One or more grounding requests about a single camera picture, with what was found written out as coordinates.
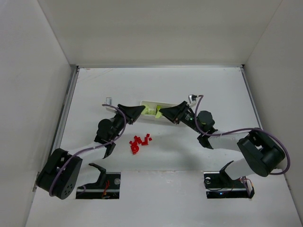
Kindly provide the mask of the lime green long lego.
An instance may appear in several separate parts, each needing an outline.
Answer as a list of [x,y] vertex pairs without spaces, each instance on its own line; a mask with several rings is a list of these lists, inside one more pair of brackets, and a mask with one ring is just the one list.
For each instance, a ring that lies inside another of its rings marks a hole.
[[160,109],[162,108],[162,106],[160,106],[160,105],[157,105],[156,106],[156,115],[155,115],[155,118],[156,119],[159,119],[159,118],[161,118],[161,116],[162,116],[162,113],[160,112]]

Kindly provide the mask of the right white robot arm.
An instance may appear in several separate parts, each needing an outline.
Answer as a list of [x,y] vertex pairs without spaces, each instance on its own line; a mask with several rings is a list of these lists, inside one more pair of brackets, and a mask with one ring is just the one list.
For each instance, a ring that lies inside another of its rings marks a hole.
[[282,148],[259,128],[224,133],[214,128],[215,121],[208,111],[195,113],[189,104],[162,108],[159,112],[174,124],[184,123],[200,135],[202,147],[238,151],[243,158],[231,161],[221,170],[224,181],[236,180],[243,176],[257,174],[267,177],[287,157]]

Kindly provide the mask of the lime green 2x2 lego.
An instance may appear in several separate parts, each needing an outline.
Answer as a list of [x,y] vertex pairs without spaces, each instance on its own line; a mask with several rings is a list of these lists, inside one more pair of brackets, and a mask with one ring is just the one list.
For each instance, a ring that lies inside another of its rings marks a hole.
[[155,108],[152,108],[152,107],[150,107],[150,106],[148,106],[148,105],[145,105],[144,106],[145,108],[144,108],[144,110],[142,111],[142,115],[152,115],[152,116],[155,116],[156,115],[156,110],[155,110]]

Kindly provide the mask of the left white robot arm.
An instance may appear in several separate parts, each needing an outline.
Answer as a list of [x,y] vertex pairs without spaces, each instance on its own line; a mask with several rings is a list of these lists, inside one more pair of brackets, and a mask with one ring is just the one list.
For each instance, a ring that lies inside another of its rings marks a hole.
[[62,148],[55,149],[38,175],[37,187],[47,191],[51,197],[66,199],[77,187],[76,182],[83,162],[82,157],[87,153],[99,150],[104,153],[104,159],[109,157],[116,146],[115,141],[122,136],[126,125],[132,125],[145,110],[144,105],[118,104],[117,107],[114,107],[103,104],[103,106],[114,109],[115,116],[103,119],[98,123],[94,142],[74,154]]

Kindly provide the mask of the white three-compartment tray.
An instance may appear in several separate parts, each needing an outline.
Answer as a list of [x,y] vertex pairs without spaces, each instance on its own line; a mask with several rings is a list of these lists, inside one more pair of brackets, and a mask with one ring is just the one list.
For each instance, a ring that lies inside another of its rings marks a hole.
[[[148,105],[148,106],[156,109],[157,105],[162,106],[162,108],[169,108],[169,107],[176,106],[177,104],[142,100],[140,102],[140,105]],[[167,124],[167,125],[171,125],[171,126],[175,126],[175,127],[179,127],[179,128],[185,128],[185,125],[183,125],[183,124],[173,124],[168,119],[166,119],[163,115],[161,116],[161,118],[156,119],[155,116],[141,114],[139,119],[152,121],[153,123],[161,123],[161,124]]]

